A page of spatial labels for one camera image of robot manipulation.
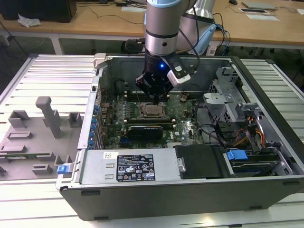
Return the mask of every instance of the green circuit board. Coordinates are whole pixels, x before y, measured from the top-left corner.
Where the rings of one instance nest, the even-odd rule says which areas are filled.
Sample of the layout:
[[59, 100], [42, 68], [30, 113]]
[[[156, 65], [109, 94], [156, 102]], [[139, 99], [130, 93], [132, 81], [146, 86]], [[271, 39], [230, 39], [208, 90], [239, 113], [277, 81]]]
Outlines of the green circuit board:
[[[203, 144], [203, 138], [195, 125], [193, 100], [181, 102], [181, 93], [170, 94], [170, 99], [158, 106], [149, 102], [128, 101], [123, 96], [115, 97], [103, 114], [107, 136], [105, 149], [125, 148], [172, 148], [179, 144]], [[162, 138], [152, 141], [128, 140], [130, 126], [162, 126]]]

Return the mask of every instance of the computer case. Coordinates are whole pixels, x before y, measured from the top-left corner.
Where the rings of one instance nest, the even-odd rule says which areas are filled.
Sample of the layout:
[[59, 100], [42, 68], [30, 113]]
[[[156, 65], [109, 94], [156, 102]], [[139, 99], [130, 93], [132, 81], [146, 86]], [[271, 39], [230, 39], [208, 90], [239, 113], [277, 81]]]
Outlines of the computer case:
[[0, 0], [0, 13], [5, 20], [16, 20], [20, 14], [30, 19], [69, 23], [76, 11], [76, 0]]

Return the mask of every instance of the power supply label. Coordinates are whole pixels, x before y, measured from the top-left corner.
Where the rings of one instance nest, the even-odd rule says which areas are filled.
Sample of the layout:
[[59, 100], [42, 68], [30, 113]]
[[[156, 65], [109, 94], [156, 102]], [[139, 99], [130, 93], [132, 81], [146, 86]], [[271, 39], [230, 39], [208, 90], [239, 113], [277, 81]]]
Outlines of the power supply label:
[[153, 154], [119, 155], [116, 180], [118, 182], [154, 181]]

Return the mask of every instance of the metal slotted platform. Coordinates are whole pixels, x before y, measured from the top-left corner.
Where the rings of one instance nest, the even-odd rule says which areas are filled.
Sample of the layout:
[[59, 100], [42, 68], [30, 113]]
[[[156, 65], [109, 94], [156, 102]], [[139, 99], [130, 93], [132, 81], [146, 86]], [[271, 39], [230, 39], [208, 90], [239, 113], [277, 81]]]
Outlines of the metal slotted platform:
[[52, 109], [60, 116], [69, 112], [84, 115], [95, 76], [93, 57], [39, 55], [28, 59], [0, 96], [0, 140], [10, 127], [12, 111], [43, 116], [35, 105], [38, 96], [50, 96]]
[[[304, 94], [276, 65], [266, 60], [242, 59], [243, 64], [262, 87], [266, 95], [304, 142]], [[254, 97], [244, 86], [251, 102]]]
[[[295, 107], [303, 103], [302, 93], [275, 65], [263, 60], [243, 60], [243, 62], [279, 108], [283, 105], [289, 106], [291, 102]], [[90, 91], [88, 85], [95, 75], [93, 70], [93, 56], [40, 55], [37, 59], [27, 60], [0, 96], [0, 136], [1, 132], [5, 133], [10, 126], [8, 117], [14, 105], [18, 106], [18, 110], [24, 108], [30, 117], [42, 116], [35, 106], [38, 96], [50, 96], [52, 108], [57, 109], [60, 115], [67, 115], [71, 110], [84, 114]], [[254, 101], [248, 91], [247, 96]], [[290, 112], [281, 109], [281, 113], [294, 129], [295, 127], [298, 128], [297, 130], [303, 129], [301, 126], [303, 126], [304, 111], [293, 112], [293, 105], [290, 106], [285, 109], [291, 110]], [[53, 228], [59, 224], [82, 228], [228, 228], [231, 224], [243, 224], [244, 228], [304, 227], [304, 194], [302, 193], [293, 194], [265, 210], [86, 222], [79, 219], [62, 198], [55, 187], [55, 181], [54, 179], [35, 180], [35, 184], [28, 183], [28, 180], [18, 183], [2, 181], [0, 227]]]

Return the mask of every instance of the small white label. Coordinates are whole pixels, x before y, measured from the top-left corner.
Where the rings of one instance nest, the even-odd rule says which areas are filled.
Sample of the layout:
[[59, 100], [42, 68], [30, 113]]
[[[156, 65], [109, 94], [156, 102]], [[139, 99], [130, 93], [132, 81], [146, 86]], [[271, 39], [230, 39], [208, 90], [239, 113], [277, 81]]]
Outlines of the small white label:
[[146, 177], [154, 177], [154, 173], [146, 173], [145, 176]]
[[115, 159], [118, 156], [118, 152], [105, 152], [104, 159]]
[[26, 157], [8, 157], [8, 160], [14, 160], [14, 159], [26, 159]]
[[181, 71], [182, 70], [181, 66], [177, 66], [177, 67], [175, 67], [175, 69], [176, 69], [176, 71]]

